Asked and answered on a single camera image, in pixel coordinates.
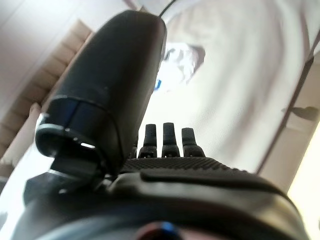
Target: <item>cable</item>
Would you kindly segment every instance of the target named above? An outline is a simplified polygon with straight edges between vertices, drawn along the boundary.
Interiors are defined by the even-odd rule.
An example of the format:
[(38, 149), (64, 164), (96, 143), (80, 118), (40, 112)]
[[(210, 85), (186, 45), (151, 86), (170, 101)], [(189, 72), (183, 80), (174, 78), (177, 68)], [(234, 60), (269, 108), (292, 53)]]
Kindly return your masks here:
[(172, 6), (172, 4), (174, 4), (177, 0), (172, 0), (163, 10), (162, 12), (159, 14), (159, 17), (162, 18), (163, 14), (166, 13), (166, 11)]

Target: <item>wall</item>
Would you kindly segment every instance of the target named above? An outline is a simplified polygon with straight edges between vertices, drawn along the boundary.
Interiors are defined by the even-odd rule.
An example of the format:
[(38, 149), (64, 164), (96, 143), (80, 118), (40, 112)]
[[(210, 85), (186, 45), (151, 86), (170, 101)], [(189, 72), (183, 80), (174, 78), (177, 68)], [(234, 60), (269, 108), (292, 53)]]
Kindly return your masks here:
[(0, 119), (77, 19), (96, 31), (127, 8), (121, 0), (0, 1)]
[[(319, 89), (320, 53), (314, 58), (313, 65), (294, 106), (315, 107), (320, 110)], [(291, 113), (286, 127), (282, 130), (260, 172), (260, 176), (287, 192), (295, 178), (318, 121), (319, 119), (306, 120)]]

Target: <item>robotic hand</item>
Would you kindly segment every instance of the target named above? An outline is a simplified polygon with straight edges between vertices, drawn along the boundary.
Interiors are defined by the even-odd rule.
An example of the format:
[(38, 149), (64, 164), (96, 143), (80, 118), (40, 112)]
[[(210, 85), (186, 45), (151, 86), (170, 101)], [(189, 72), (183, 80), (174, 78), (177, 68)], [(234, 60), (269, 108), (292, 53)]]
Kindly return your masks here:
[(27, 181), (14, 240), (307, 240), (289, 198), (266, 180), (205, 157), (192, 128), (137, 136), (166, 42), (161, 18), (125, 11), (75, 61), (36, 130), (54, 157)]

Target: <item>black plastic housing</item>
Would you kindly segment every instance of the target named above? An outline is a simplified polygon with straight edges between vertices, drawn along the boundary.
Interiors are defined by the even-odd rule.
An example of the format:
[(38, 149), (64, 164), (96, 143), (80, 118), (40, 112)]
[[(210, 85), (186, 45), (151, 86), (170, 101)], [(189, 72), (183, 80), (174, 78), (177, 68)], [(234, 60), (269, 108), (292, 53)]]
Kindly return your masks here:
[(91, 145), (105, 172), (117, 174), (154, 90), (166, 34), (148, 13), (125, 11), (106, 23), (52, 98), (35, 133), (38, 150), (55, 157), (68, 141)]

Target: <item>black knurled surface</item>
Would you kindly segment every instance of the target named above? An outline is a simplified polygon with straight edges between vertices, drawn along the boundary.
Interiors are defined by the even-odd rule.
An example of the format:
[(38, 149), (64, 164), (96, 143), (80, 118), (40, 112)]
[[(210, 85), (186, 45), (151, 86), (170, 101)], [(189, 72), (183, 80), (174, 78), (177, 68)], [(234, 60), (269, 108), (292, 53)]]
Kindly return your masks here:
[(223, 170), (241, 172), (208, 157), (166, 157), (166, 158), (134, 158), (128, 159), (122, 171), (139, 171), (143, 169), (173, 170)]

